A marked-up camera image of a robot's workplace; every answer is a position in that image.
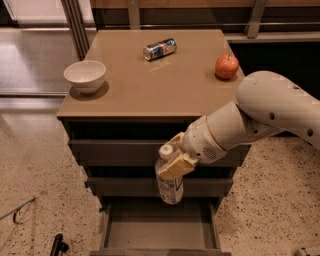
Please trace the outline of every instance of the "white bowl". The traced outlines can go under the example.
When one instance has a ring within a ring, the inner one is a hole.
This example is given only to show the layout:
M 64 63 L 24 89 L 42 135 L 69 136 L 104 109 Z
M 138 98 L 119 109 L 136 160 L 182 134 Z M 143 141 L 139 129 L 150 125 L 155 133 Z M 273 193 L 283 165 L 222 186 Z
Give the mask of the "white bowl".
M 105 73 L 106 67 L 101 62 L 84 60 L 67 67 L 63 74 L 73 88 L 91 94 L 103 85 Z

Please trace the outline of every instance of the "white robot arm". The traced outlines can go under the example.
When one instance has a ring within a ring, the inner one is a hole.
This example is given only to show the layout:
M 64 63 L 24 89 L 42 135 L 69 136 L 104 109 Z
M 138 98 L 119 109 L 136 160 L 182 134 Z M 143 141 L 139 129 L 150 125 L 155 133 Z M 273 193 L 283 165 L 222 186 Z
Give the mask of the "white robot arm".
M 175 179 L 198 162 L 211 164 L 235 146 L 283 131 L 320 149 L 320 101 L 279 74 L 252 73 L 239 84 L 237 103 L 199 118 L 161 147 L 160 156 L 168 161 L 158 174 Z

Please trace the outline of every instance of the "speckled floor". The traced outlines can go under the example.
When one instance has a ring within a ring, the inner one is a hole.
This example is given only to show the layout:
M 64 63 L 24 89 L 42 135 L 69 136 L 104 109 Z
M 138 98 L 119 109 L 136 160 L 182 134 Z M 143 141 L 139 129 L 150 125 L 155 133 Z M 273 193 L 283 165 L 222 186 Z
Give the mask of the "speckled floor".
M 0 51 L 7 46 L 0 40 Z M 74 60 L 69 57 L 63 63 Z M 13 79 L 18 75 L 10 67 Z M 40 84 L 37 81 L 31 82 L 31 89 Z M 65 255 L 89 255 L 99 249 L 103 214 L 97 198 L 84 187 L 86 176 L 56 119 L 61 102 L 0 98 L 0 216 L 36 197 L 17 215 L 21 224 L 14 224 L 12 215 L 0 221 L 1 256 L 49 255 L 60 232 L 70 246 Z M 319 166 L 320 151 L 299 138 L 254 143 L 216 216 L 223 251 L 233 256 L 289 256 L 300 247 L 319 245 Z

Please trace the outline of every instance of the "red apple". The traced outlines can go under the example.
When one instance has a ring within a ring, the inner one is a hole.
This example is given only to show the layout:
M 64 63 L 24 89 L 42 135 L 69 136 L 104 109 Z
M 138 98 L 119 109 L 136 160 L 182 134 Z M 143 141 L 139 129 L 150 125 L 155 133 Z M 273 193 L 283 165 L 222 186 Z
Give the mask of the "red apple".
M 216 75 L 222 79 L 232 78 L 238 71 L 239 61 L 231 54 L 223 54 L 216 61 Z

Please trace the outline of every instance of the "cabinet top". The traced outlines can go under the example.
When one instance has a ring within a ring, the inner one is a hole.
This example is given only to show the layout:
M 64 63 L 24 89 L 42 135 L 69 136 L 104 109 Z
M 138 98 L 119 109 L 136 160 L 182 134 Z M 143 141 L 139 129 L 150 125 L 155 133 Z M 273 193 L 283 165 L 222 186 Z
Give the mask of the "cabinet top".
M 147 61 L 143 48 L 167 38 L 175 53 Z M 65 118 L 198 117 L 236 100 L 244 75 L 223 81 L 215 61 L 232 53 L 220 30 L 119 30 L 97 32 L 86 60 L 107 68 L 106 83 L 95 94 L 71 89 L 57 116 Z

